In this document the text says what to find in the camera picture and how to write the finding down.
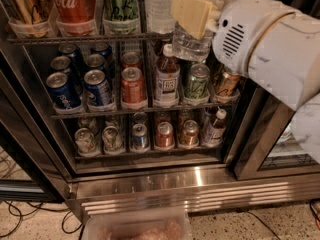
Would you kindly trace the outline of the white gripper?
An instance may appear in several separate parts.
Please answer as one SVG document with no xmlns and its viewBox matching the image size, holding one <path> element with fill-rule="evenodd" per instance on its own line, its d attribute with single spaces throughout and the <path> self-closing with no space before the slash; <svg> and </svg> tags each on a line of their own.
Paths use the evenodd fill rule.
<svg viewBox="0 0 320 240">
<path fill-rule="evenodd" d="M 172 18 L 193 38 L 202 39 L 211 13 L 220 11 L 220 0 L 172 0 Z M 276 0 L 233 0 L 220 16 L 212 41 L 219 62 L 233 74 L 248 76 L 255 46 L 267 30 L 296 9 Z"/>
</svg>

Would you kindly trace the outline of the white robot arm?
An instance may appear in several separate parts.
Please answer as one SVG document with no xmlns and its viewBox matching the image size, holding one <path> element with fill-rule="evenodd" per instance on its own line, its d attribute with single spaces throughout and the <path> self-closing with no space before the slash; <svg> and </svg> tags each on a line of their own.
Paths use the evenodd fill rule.
<svg viewBox="0 0 320 240">
<path fill-rule="evenodd" d="M 320 162 L 320 21 L 276 0 L 172 0 L 171 16 L 231 72 L 294 111 L 292 133 Z"/>
</svg>

